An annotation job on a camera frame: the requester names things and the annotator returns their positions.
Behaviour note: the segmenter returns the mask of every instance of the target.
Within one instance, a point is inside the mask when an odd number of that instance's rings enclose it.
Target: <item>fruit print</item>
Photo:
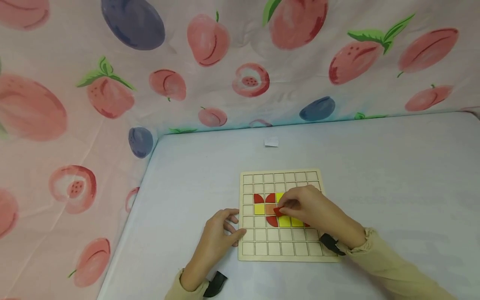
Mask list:
[[[67,213],[76,215],[89,209],[95,201],[96,179],[85,167],[64,166],[52,173],[48,188],[55,200],[67,203]]]
[[[328,0],[269,0],[264,26],[269,23],[272,42],[279,49],[293,50],[310,43],[324,25]]]
[[[300,111],[300,118],[308,122],[320,121],[328,118],[335,110],[335,101],[330,97],[323,97],[313,101]]]
[[[452,93],[452,85],[435,86],[416,93],[406,104],[406,111],[422,111],[438,104]]]
[[[55,140],[67,130],[67,112],[40,83],[19,75],[0,75],[0,135],[32,141]]]
[[[158,70],[152,72],[149,77],[150,87],[157,94],[167,97],[170,102],[170,98],[183,101],[187,96],[187,86],[182,76],[172,70]]]
[[[48,0],[0,0],[0,24],[22,31],[39,28],[50,17]]]
[[[391,48],[394,38],[405,29],[415,14],[393,25],[386,34],[381,30],[367,29],[348,31],[356,42],[350,42],[336,53],[328,77],[334,85],[345,84],[365,73],[380,57]]]
[[[441,61],[455,46],[459,32],[456,28],[442,28],[430,31],[414,40],[398,61],[401,73],[424,70]]]
[[[198,113],[200,123],[208,127],[220,127],[227,122],[227,114],[218,108],[203,108]]]
[[[105,56],[98,61],[98,69],[90,71],[77,84],[77,87],[83,86],[88,86],[87,94],[92,106],[109,119],[119,118],[135,103],[130,91],[135,88],[113,72]]]
[[[0,239],[9,234],[18,221],[18,204],[15,197],[0,189]]]
[[[230,35],[225,26],[206,14],[194,17],[187,28],[187,40],[193,57],[202,67],[210,67],[222,60],[230,46]]]
[[[137,197],[139,190],[140,187],[136,187],[128,193],[127,199],[125,199],[125,211],[127,213],[130,213],[130,211],[132,210],[133,202],[135,202],[135,198]]]
[[[270,86],[268,72],[257,63],[241,65],[235,72],[232,83],[235,93],[244,97],[257,97],[265,93]]]
[[[128,131],[128,143],[133,155],[138,158],[145,158],[153,149],[152,133],[143,127],[130,128]]]
[[[80,254],[73,275],[73,284],[78,288],[85,288],[94,284],[105,271],[110,260],[110,242],[99,238],[91,241]]]
[[[165,27],[145,0],[102,0],[102,14],[113,34],[135,50],[153,50],[165,41]]]

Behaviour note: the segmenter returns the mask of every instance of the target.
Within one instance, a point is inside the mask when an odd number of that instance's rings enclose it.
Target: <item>beige sleeve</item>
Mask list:
[[[201,300],[204,298],[205,290],[208,287],[208,280],[204,280],[202,284],[193,292],[187,292],[180,284],[180,276],[183,269],[175,276],[173,285],[165,296],[165,300]]]
[[[339,248],[374,276],[394,299],[455,299],[415,265],[395,253],[373,228],[366,228],[365,234],[367,242],[362,246],[349,250],[339,244]]]

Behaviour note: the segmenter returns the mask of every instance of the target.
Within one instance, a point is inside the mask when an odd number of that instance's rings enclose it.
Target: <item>wooden puzzle board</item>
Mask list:
[[[291,188],[311,184],[324,191],[319,169],[242,172],[240,174],[240,261],[338,262],[308,224],[273,211]]]

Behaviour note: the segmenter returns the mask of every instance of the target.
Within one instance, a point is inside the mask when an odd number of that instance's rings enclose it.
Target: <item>yellow square piece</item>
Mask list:
[[[303,222],[298,219],[292,218],[292,227],[303,227]]]
[[[284,192],[278,192],[275,194],[275,198],[276,198],[276,202],[279,203],[280,202],[280,198],[282,198],[283,194],[285,194]]]
[[[280,225],[280,227],[290,227],[290,217],[289,216],[278,217],[278,224]]]
[[[265,215],[265,204],[255,204],[255,214]]]

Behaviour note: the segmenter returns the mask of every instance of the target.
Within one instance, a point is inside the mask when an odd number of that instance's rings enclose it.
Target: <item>small white paper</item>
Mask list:
[[[264,140],[265,147],[278,147],[278,136],[272,136]]]

